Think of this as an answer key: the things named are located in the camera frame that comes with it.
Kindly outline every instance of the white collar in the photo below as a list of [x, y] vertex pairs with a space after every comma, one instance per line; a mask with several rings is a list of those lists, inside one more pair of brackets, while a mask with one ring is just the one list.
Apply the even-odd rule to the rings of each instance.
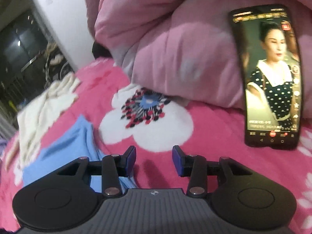
[[266, 76], [269, 83], [272, 87], [276, 87], [278, 85], [283, 85], [286, 82], [292, 82], [291, 72], [286, 62], [279, 61], [281, 67], [283, 68], [285, 81], [280, 75], [274, 73], [273, 69], [264, 62], [265, 60], [259, 60], [257, 67], [261, 70], [261, 72]]

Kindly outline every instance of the ribbed texture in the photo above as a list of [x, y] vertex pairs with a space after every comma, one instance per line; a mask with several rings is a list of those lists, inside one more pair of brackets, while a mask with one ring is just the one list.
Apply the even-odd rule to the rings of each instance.
[[[255, 232], [235, 227], [215, 215], [201, 199], [181, 189], [131, 189], [119, 199], [106, 200], [88, 222], [55, 234], [293, 234], [288, 228]], [[19, 234], [38, 232], [23, 229]]]

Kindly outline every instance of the bedding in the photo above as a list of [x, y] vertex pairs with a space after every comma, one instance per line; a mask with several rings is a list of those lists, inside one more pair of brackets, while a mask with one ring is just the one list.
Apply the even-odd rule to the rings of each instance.
[[312, 118], [312, 0], [100, 0], [96, 41], [110, 50], [132, 83], [216, 106], [244, 108], [227, 15], [273, 3], [291, 11], [304, 71], [303, 117]]
[[[212, 161], [229, 156], [288, 188], [297, 199], [290, 228], [297, 234], [312, 232], [310, 120], [303, 121], [300, 143], [294, 151], [250, 148], [244, 144], [244, 116], [240, 110], [168, 97], [130, 84], [111, 59], [97, 59], [76, 74], [81, 81], [75, 91], [79, 98], [49, 128], [41, 148], [60, 138], [83, 115], [93, 124], [95, 144], [103, 154], [122, 154], [129, 145], [136, 146], [134, 175], [139, 187], [184, 190], [188, 178], [177, 176], [171, 156], [173, 145], [180, 145], [186, 154], [200, 154]], [[16, 163], [17, 157], [7, 171], [2, 166], [0, 177], [0, 228], [13, 231], [19, 226], [12, 199], [23, 186], [15, 184], [16, 177], [21, 177]], [[209, 191], [216, 186], [216, 180], [209, 177]]]

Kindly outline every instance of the woman's hair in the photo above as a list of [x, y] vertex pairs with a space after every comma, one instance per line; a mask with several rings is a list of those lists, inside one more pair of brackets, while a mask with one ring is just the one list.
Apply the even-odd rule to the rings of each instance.
[[269, 22], [262, 21], [262, 22], [260, 22], [260, 40], [262, 42], [265, 42], [266, 36], [268, 35], [268, 33], [271, 30], [275, 30], [275, 29], [282, 30], [281, 27], [276, 22], [273, 22], [273, 21], [269, 21]]
[[238, 53], [240, 55], [246, 54], [248, 52], [248, 40], [246, 37], [245, 28], [241, 22], [235, 24], [234, 34], [238, 42]]

